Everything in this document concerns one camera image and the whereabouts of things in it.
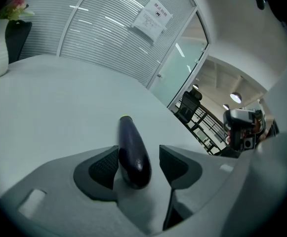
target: desk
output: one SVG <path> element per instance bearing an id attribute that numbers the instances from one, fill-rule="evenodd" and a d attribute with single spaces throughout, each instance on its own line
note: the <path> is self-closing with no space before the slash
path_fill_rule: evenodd
<path id="1" fill-rule="evenodd" d="M 35 56 L 10 64 L 0 78 L 0 196 L 47 161 L 117 145 L 124 114 L 142 136 L 152 179 L 140 191 L 122 187 L 118 196 L 134 221 L 149 214 L 147 232 L 161 230 L 170 186 L 159 166 L 159 145 L 206 152 L 137 80 L 78 60 Z"/>

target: tabletop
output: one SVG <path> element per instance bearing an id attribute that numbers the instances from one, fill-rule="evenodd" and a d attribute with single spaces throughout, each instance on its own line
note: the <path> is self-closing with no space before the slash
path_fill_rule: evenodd
<path id="1" fill-rule="evenodd" d="M 34 56 L 10 64 L 0 77 L 0 197 L 50 160 L 117 145 L 119 118 L 125 114 L 145 143 L 152 179 L 134 191 L 118 173 L 119 206 L 125 204 L 124 213 L 139 224 L 149 212 L 147 233 L 162 229 L 170 186 L 159 166 L 159 145 L 206 152 L 137 80 L 79 60 Z"/>

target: glass door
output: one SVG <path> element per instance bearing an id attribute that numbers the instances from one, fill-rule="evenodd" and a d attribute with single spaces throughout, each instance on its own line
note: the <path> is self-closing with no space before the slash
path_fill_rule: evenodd
<path id="1" fill-rule="evenodd" d="M 150 88 L 165 106 L 171 103 L 194 70 L 206 46 L 204 29 L 195 14 Z"/>

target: window blind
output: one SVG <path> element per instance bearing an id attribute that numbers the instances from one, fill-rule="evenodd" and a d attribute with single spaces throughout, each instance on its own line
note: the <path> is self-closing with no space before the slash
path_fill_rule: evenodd
<path id="1" fill-rule="evenodd" d="M 84 0 L 65 35 L 60 56 L 124 73 L 147 86 L 194 8 L 191 0 L 159 0 L 173 14 L 158 40 L 131 27 L 150 0 Z"/>
<path id="2" fill-rule="evenodd" d="M 20 59 L 50 53 L 56 54 L 59 41 L 69 16 L 79 0 L 26 0 L 34 16 L 20 19 L 33 26 L 24 44 Z"/>

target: purple eggplant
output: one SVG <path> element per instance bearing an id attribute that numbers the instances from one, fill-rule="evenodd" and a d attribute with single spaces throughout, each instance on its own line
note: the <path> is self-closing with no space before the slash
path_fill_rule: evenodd
<path id="1" fill-rule="evenodd" d="M 152 174 L 149 155 L 129 116 L 120 118 L 119 163 L 123 179 L 130 187 L 139 190 L 149 184 Z"/>

